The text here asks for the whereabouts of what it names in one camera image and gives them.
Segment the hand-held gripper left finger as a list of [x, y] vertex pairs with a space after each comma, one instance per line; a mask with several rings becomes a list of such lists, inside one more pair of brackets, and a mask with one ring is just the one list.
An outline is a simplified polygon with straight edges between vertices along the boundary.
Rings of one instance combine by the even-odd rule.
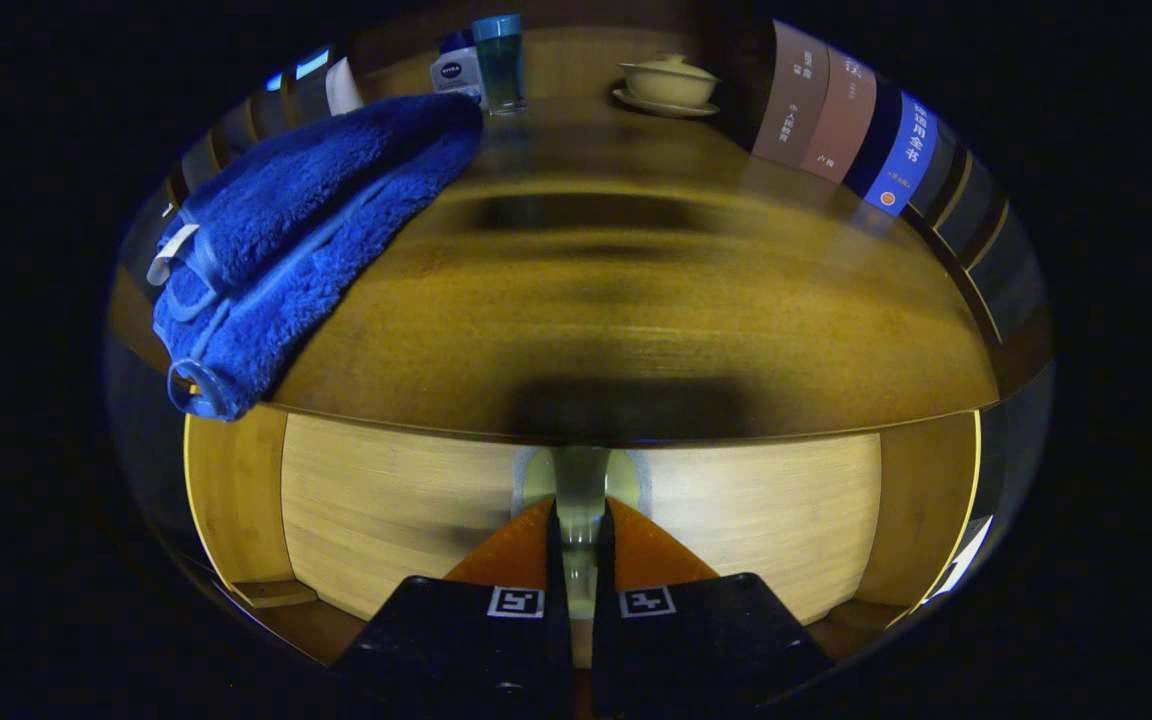
[[556, 503], [532, 505], [442, 578], [402, 579], [333, 670], [380, 719], [571, 717]]

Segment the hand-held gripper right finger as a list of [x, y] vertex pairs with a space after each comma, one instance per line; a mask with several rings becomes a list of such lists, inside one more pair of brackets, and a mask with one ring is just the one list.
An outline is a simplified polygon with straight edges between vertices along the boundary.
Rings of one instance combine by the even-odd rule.
[[717, 573], [617, 498], [605, 503], [596, 569], [596, 714], [753, 719], [835, 666], [759, 575]]

